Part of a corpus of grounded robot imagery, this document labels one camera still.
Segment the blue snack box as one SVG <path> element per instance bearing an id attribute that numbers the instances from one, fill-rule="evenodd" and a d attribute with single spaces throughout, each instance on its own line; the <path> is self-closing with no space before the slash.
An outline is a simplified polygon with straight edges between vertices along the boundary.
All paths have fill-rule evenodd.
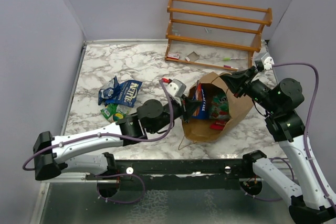
<path id="1" fill-rule="evenodd" d="M 192 118 L 207 120 L 209 119 L 209 91 L 206 84 L 201 83 L 199 80 L 196 83 L 195 90 L 193 92 L 192 100 L 199 101 L 200 104 L 194 111 Z"/>

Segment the brown paper bag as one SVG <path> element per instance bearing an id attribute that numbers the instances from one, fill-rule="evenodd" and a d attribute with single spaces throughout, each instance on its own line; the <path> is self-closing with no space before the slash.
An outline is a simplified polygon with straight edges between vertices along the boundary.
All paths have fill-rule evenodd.
<path id="1" fill-rule="evenodd" d="M 230 130 L 236 127 L 250 112 L 253 107 L 251 98 L 240 97 L 237 98 L 229 90 L 225 82 L 220 78 L 220 75 L 214 72 L 202 76 L 199 81 L 207 85 L 209 91 L 209 109 L 212 98 L 219 93 L 225 93 L 228 99 L 230 119 L 227 121 L 225 128 L 222 131 L 212 130 L 210 125 L 216 119 L 200 120 L 190 118 L 188 122 L 183 122 L 182 127 L 184 136 L 193 143 L 210 143 L 218 140 L 221 136 L 227 134 Z M 190 88 L 188 97 L 192 99 L 196 83 Z"/>

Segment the dark blue snack packet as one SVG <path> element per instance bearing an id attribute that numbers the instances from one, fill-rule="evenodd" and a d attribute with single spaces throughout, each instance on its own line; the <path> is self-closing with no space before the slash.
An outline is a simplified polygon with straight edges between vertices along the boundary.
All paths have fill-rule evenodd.
<path id="1" fill-rule="evenodd" d="M 141 86 L 142 82 L 138 80 L 127 80 L 119 83 L 117 77 L 114 76 L 99 89 L 98 105 L 117 104 L 132 108 Z"/>

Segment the green snack packet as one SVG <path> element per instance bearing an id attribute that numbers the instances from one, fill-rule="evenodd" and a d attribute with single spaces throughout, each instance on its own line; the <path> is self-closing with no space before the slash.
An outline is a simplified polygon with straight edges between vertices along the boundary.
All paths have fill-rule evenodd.
<path id="1" fill-rule="evenodd" d="M 130 111 L 130 107 L 112 103 L 100 110 L 103 117 L 110 123 L 117 122 L 118 120 L 125 118 Z"/>

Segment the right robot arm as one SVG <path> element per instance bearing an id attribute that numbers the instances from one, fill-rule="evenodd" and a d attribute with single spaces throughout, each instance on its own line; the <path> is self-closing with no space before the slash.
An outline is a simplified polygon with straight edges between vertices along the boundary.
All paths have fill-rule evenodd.
<path id="1" fill-rule="evenodd" d="M 304 101 L 300 82 L 285 78 L 270 89 L 254 77 L 274 68 L 260 65 L 220 78 L 235 97 L 248 96 L 265 109 L 269 133 L 286 154 L 297 181 L 283 174 L 260 151 L 244 155 L 246 177 L 255 175 L 267 182 L 284 200 L 295 223 L 324 223 L 335 218 L 335 192 L 329 187 L 315 159 L 308 138 L 308 123 L 295 109 Z"/>

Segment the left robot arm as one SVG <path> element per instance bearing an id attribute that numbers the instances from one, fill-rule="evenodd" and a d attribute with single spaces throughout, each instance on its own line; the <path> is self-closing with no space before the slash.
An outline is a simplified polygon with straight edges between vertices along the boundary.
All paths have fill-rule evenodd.
<path id="1" fill-rule="evenodd" d="M 110 179 L 116 172 L 112 156 L 91 152 L 148 142 L 147 134 L 166 135 L 175 119 L 188 120 L 200 106 L 200 101 L 186 96 L 180 101 L 169 98 L 166 105 L 150 99 L 135 113 L 96 130 L 67 136 L 42 132 L 33 147 L 35 179 L 49 180 L 61 173 L 89 173 Z"/>

